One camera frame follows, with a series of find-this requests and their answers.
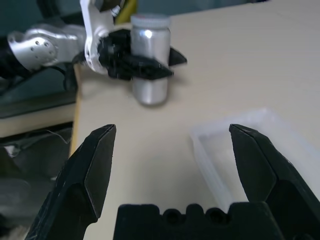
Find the silver metal can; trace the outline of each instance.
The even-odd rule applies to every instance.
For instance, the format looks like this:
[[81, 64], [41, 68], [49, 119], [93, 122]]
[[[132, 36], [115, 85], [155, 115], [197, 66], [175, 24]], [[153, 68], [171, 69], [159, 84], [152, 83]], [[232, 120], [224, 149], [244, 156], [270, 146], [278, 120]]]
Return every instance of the silver metal can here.
[[[131, 53], [156, 59], [168, 66], [170, 55], [170, 18], [160, 14], [131, 16]], [[134, 97], [144, 105], [157, 105], [167, 99], [168, 78], [147, 80], [134, 77]]]

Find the can lid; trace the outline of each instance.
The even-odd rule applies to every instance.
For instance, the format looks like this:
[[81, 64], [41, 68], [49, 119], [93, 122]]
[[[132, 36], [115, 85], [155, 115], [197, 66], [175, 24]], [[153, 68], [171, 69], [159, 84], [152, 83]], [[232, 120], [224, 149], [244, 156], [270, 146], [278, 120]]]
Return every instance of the can lid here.
[[131, 16], [131, 23], [134, 27], [164, 29], [170, 26], [170, 17], [162, 14], [134, 14]]

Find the table surface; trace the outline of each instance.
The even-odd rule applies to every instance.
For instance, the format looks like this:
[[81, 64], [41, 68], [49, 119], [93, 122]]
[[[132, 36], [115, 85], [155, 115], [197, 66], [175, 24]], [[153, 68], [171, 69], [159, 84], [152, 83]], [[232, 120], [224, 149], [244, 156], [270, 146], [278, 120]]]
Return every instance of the table surface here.
[[216, 206], [189, 131], [201, 123], [267, 107], [320, 149], [319, 1], [274, 0], [172, 17], [171, 45], [188, 64], [174, 69], [167, 103], [139, 105], [127, 82], [81, 74], [73, 145], [116, 124], [102, 216], [85, 240], [112, 239], [121, 204], [163, 212]]

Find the transparent plastic box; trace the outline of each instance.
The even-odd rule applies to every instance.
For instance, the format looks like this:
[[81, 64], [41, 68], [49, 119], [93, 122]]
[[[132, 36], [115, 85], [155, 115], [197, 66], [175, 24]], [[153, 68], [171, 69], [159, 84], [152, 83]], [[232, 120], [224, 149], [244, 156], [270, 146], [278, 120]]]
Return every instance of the transparent plastic box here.
[[230, 124], [240, 124], [266, 135], [320, 199], [320, 152], [275, 113], [263, 108], [195, 126], [190, 132], [195, 160], [219, 208], [227, 212], [230, 204], [248, 201], [237, 171]]

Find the white bracket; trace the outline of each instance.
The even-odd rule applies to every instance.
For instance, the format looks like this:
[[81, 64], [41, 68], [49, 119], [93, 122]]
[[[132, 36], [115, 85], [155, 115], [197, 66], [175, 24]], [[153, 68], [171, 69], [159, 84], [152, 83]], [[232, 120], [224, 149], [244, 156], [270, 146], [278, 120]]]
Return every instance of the white bracket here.
[[100, 12], [95, 3], [97, 0], [80, 0], [81, 11], [86, 32], [84, 46], [85, 60], [88, 66], [99, 74], [107, 74], [101, 66], [98, 55], [100, 38], [108, 36], [114, 29], [114, 19], [111, 10]]

